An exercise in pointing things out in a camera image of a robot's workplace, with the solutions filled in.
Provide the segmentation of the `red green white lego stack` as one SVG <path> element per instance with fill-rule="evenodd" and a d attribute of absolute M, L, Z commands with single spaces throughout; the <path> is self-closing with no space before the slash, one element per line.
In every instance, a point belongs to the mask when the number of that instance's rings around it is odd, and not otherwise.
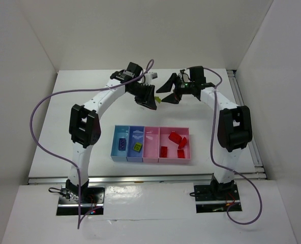
<path fill-rule="evenodd" d="M 152 110 L 156 110 L 157 109 L 157 106 L 161 103 L 161 98 L 158 97 L 158 96 L 155 96 L 153 98 L 151 98 L 150 100 L 150 108 Z"/>

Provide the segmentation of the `red rounded lego brick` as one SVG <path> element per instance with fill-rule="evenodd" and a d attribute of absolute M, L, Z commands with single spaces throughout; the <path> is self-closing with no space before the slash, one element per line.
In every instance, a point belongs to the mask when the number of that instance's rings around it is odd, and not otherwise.
<path fill-rule="evenodd" d="M 179 135 L 178 133 L 176 133 L 175 131 L 172 131 L 169 136 L 168 139 L 172 142 L 174 142 L 175 144 L 180 144 L 180 142 L 182 141 L 182 137 L 181 135 Z"/>

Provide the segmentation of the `red arched lego cap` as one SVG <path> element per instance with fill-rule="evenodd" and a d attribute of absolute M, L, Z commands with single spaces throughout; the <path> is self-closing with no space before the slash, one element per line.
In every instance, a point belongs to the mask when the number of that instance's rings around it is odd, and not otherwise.
<path fill-rule="evenodd" d="M 178 149 L 183 149 L 185 148 L 185 146 L 187 145 L 188 140 L 186 137 L 183 137 L 183 139 L 180 141 L 179 145 L 178 145 Z"/>

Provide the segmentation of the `lime green lego brick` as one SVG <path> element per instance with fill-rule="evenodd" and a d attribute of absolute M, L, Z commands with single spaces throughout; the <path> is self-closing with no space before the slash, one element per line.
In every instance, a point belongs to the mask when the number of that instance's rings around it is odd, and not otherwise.
<path fill-rule="evenodd" d="M 136 142 L 133 146 L 133 151 L 141 152 L 141 149 L 142 149 L 142 143 Z"/>

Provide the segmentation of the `red rectangular lego brick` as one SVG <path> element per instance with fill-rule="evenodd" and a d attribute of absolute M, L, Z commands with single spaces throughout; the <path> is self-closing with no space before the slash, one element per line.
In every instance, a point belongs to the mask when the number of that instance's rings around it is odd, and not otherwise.
<path fill-rule="evenodd" d="M 168 147 L 161 146 L 160 148 L 160 158 L 167 158 L 168 155 Z"/>

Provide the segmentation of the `purple lego brick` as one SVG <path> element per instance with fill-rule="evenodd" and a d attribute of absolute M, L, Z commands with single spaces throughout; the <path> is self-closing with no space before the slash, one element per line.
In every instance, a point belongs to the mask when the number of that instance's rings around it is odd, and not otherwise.
<path fill-rule="evenodd" d="M 127 141 L 125 138 L 120 138 L 118 141 L 118 150 L 125 151 L 126 150 Z"/>

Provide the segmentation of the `red curved lego brick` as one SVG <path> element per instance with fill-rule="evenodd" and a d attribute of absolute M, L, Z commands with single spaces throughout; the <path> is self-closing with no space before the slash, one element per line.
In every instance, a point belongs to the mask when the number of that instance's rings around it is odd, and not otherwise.
<path fill-rule="evenodd" d="M 184 152 L 183 149 L 178 149 L 178 150 L 177 150 L 177 157 L 178 157 L 179 159 L 185 159 L 185 152 Z"/>

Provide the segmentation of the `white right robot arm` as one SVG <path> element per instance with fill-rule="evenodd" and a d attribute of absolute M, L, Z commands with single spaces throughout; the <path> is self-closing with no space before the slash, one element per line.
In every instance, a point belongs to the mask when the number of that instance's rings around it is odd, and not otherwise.
<path fill-rule="evenodd" d="M 193 95 L 214 111 L 210 158 L 216 166 L 209 192 L 216 200 L 233 193 L 235 171 L 242 151 L 252 141 L 250 110 L 226 98 L 219 85 L 206 80 L 203 66 L 193 66 L 173 73 L 157 90 L 168 93 L 162 102 L 178 104 L 183 95 Z"/>

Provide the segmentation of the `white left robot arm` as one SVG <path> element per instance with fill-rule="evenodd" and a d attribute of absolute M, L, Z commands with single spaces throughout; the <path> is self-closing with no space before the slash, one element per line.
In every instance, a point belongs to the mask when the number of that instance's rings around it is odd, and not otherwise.
<path fill-rule="evenodd" d="M 104 89 L 83 105 L 71 109 L 69 133 L 73 142 L 73 163 L 66 180 L 66 190 L 85 198 L 88 188 L 88 166 L 93 146 L 101 137 L 100 119 L 105 111 L 125 93 L 134 96 L 138 105 L 156 110 L 155 86 L 140 83 L 143 68 L 130 62 L 126 69 L 111 74 Z"/>

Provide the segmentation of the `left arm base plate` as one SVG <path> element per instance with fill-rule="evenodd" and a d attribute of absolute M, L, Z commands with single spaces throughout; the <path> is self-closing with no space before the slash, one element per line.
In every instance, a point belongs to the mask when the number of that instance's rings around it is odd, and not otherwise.
<path fill-rule="evenodd" d="M 49 188 L 50 193 L 59 195 L 56 215 L 78 215 L 78 196 L 69 192 L 66 188 Z M 90 187 L 80 201 L 81 215 L 98 216 L 104 214 L 104 187 Z"/>

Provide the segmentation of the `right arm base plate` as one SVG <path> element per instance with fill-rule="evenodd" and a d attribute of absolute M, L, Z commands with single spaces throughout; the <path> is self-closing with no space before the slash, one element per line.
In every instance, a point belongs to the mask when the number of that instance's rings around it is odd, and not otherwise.
<path fill-rule="evenodd" d="M 194 185 L 194 191 L 189 194 L 195 199 L 197 213 L 216 213 L 242 211 L 237 185 L 231 190 L 215 195 L 209 185 Z"/>

